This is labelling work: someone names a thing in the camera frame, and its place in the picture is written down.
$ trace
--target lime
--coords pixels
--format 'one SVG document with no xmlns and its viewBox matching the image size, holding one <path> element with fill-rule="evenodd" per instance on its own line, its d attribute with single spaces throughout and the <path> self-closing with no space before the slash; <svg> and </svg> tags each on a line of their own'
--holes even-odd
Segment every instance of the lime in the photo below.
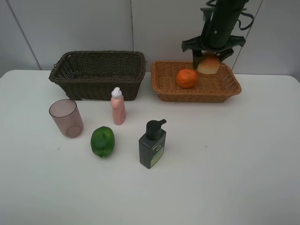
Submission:
<svg viewBox="0 0 300 225">
<path fill-rule="evenodd" d="M 113 151 L 115 144 L 113 131 L 109 127 L 96 129 L 90 139 L 90 146 L 96 156 L 108 157 Z"/>
</svg>

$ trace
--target white table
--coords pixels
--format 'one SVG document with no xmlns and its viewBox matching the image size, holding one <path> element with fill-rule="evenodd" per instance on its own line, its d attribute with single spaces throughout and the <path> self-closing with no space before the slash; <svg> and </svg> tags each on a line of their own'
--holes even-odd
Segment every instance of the white table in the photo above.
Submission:
<svg viewBox="0 0 300 225">
<path fill-rule="evenodd" d="M 82 135 L 64 137 L 48 114 L 66 98 L 49 71 L 0 79 L 1 225 L 298 225 L 300 84 L 289 76 L 236 75 L 242 93 L 222 104 L 166 103 L 147 74 L 127 120 L 109 102 L 78 101 Z M 166 119 L 165 153 L 150 170 L 138 140 Z M 111 127 L 108 159 L 90 149 Z"/>
</svg>

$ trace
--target plastic cup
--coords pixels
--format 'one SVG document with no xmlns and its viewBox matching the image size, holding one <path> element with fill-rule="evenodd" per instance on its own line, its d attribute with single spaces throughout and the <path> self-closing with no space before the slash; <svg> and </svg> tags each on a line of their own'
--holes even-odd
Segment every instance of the plastic cup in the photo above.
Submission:
<svg viewBox="0 0 300 225">
<path fill-rule="evenodd" d="M 59 100 L 50 106 L 49 113 L 64 136 L 78 137 L 83 131 L 83 121 L 75 101 Z"/>
</svg>

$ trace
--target black pump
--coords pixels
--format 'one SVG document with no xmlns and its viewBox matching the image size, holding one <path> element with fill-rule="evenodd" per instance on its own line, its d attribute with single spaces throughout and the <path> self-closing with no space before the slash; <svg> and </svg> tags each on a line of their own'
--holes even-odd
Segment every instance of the black pump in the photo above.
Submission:
<svg viewBox="0 0 300 225">
<path fill-rule="evenodd" d="M 161 121 L 157 121 L 157 120 L 149 121 L 146 126 L 146 137 L 152 141 L 158 140 L 160 136 L 161 126 L 166 122 L 167 121 L 165 119 Z"/>
</svg>

